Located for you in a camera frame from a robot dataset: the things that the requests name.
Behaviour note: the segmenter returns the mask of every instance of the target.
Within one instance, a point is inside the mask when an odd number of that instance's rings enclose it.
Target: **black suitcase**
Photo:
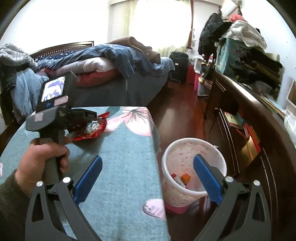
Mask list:
[[[173,81],[185,83],[188,72],[188,55],[182,52],[172,52],[170,59],[175,65],[175,71],[171,71]]]

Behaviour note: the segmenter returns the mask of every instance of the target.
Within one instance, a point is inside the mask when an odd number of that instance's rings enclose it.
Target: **sleeve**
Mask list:
[[[25,240],[25,222],[30,199],[15,179],[16,170],[0,185],[0,240]]]

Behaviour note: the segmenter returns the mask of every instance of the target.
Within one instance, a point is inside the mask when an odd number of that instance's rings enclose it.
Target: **pillow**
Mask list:
[[[51,77],[61,76],[72,71],[74,74],[90,73],[90,72],[106,72],[115,69],[113,63],[104,57],[95,57],[85,60],[75,61],[66,64],[57,70],[46,69],[45,72]]]
[[[77,87],[93,87],[101,85],[115,77],[120,76],[118,69],[111,69],[106,72],[94,71],[91,73],[78,74],[77,75]]]

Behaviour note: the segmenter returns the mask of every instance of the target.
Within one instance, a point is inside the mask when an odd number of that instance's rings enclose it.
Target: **blue gripper pad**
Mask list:
[[[223,200],[222,187],[202,158],[203,156],[201,154],[194,157],[193,168],[206,189],[211,201],[216,202],[217,205],[220,206]]]
[[[103,161],[97,156],[75,186],[74,202],[84,202],[103,168]]]

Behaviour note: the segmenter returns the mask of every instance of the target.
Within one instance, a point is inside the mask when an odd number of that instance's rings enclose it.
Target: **floral ironing board cover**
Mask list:
[[[98,139],[67,145],[73,176],[98,154],[103,170],[86,201],[79,205],[102,241],[169,241],[163,207],[156,153],[160,140],[151,115],[145,107],[87,107],[102,114],[110,111],[107,127]],[[17,168],[30,141],[38,133],[19,128],[1,158],[0,184]],[[61,216],[69,236],[75,237]]]

